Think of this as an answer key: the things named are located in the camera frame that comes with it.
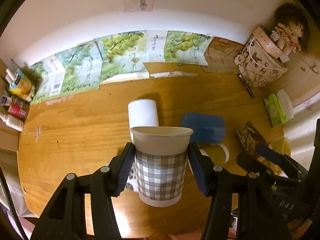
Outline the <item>red patterned paper cup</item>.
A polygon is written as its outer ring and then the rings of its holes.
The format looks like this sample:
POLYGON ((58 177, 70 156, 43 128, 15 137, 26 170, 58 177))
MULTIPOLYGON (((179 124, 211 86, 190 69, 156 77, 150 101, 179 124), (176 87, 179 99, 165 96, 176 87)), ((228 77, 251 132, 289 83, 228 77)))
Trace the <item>red patterned paper cup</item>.
POLYGON ((255 160, 259 161, 267 168, 271 169, 275 175, 280 175, 281 169, 278 165, 275 165, 260 156, 256 152, 256 148, 259 145, 267 146, 268 148, 275 150, 275 148, 269 144, 262 134, 253 126, 249 121, 244 126, 236 130, 236 135, 240 139, 241 144, 243 145, 245 151, 251 155, 255 160))

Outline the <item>plain white paper cup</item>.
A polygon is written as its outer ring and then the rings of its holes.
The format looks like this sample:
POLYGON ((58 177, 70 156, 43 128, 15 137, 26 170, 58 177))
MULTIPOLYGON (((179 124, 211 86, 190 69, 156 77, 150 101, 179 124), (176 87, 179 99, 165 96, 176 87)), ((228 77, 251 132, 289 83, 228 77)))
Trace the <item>plain white paper cup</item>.
POLYGON ((157 105, 152 99, 138 99, 127 106, 129 128, 140 126, 159 126, 157 105))

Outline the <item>letter-print fabric bag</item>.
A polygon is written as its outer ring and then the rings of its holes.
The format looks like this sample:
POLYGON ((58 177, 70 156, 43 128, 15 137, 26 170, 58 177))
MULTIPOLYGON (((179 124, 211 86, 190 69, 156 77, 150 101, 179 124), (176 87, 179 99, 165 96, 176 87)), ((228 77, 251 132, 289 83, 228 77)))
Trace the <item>letter-print fabric bag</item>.
POLYGON ((280 60, 268 55, 253 35, 236 55, 234 63, 250 87, 265 87, 289 70, 280 60))

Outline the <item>black pen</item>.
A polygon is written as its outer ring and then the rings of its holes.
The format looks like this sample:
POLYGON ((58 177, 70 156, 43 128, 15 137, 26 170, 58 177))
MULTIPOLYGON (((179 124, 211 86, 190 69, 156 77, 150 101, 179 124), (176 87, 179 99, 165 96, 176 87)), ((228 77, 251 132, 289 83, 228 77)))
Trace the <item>black pen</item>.
POLYGON ((238 74, 239 79, 241 80, 241 82, 243 83, 243 85, 245 86, 246 90, 248 91, 250 97, 253 99, 255 98, 255 95, 253 94, 251 88, 249 87, 248 83, 245 81, 244 77, 241 74, 238 74))

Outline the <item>grape print paper strip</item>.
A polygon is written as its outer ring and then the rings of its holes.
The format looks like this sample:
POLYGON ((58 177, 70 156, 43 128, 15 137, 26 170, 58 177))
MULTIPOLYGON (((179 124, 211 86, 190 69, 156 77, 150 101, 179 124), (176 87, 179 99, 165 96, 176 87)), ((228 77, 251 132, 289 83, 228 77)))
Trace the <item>grape print paper strip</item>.
POLYGON ((206 66, 212 35, 174 30, 116 33, 58 52, 30 66, 38 85, 32 103, 97 89, 103 83, 147 79, 147 63, 206 66))

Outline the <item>grey plaid paper cup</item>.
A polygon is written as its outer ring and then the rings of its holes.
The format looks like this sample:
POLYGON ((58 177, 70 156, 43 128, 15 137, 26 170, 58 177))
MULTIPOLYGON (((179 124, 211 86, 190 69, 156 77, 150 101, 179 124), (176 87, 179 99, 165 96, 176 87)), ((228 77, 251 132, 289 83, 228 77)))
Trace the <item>grey plaid paper cup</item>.
POLYGON ((149 206, 169 207, 182 195, 191 128, 131 128, 140 199, 149 206))

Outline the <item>brown-haired rag doll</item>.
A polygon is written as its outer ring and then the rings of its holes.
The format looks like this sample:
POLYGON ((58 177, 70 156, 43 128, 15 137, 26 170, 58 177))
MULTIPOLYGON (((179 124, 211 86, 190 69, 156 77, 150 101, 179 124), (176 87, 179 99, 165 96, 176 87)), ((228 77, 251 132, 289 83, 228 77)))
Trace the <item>brown-haired rag doll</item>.
POLYGON ((310 29, 304 12, 293 4, 286 3, 274 13, 276 26, 271 39, 282 53, 288 56, 306 49, 310 40, 310 29))

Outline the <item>green tissue pack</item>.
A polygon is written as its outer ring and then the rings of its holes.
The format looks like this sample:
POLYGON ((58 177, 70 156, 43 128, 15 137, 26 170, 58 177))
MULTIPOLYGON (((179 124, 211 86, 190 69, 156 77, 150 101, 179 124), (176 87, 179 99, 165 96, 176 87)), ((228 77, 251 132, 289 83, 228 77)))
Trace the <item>green tissue pack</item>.
POLYGON ((263 102, 272 127, 278 127, 293 119, 292 102, 285 90, 281 89, 277 93, 270 94, 267 98, 264 98, 263 102))

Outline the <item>pink small box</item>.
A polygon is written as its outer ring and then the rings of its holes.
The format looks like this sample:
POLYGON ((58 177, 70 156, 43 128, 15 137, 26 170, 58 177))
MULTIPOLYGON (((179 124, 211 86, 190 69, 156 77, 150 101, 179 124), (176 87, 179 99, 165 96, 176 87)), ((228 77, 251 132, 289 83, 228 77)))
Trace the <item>pink small box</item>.
POLYGON ((263 50, 268 53, 268 55, 274 57, 275 59, 280 58, 283 55, 281 49, 276 45, 276 43, 271 39, 271 34, 265 30, 263 27, 259 26, 253 31, 253 36, 263 48, 263 50))

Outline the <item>white spray bottle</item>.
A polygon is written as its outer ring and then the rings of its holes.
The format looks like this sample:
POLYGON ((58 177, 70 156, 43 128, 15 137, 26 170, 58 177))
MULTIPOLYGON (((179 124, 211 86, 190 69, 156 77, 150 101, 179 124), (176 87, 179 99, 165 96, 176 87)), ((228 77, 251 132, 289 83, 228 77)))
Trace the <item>white spray bottle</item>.
POLYGON ((21 132, 23 130, 24 123, 22 120, 10 115, 10 114, 0 114, 1 120, 10 128, 21 132))

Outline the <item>blue plastic cup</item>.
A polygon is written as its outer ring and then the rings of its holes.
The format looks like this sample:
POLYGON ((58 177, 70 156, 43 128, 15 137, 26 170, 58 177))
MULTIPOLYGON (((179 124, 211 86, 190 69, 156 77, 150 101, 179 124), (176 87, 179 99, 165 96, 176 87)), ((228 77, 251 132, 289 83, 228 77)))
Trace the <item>blue plastic cup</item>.
POLYGON ((181 126, 194 131, 191 142, 219 144, 226 135, 225 121, 220 116, 187 113, 182 117, 181 126))

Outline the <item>cream ceramic mug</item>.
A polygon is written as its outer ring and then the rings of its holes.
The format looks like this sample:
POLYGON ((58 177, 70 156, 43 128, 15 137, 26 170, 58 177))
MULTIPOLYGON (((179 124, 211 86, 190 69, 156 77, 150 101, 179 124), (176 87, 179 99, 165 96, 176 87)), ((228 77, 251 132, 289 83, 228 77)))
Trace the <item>cream ceramic mug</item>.
POLYGON ((288 156, 291 155, 291 142, 288 138, 274 140, 270 142, 270 147, 273 151, 277 153, 285 154, 288 156))

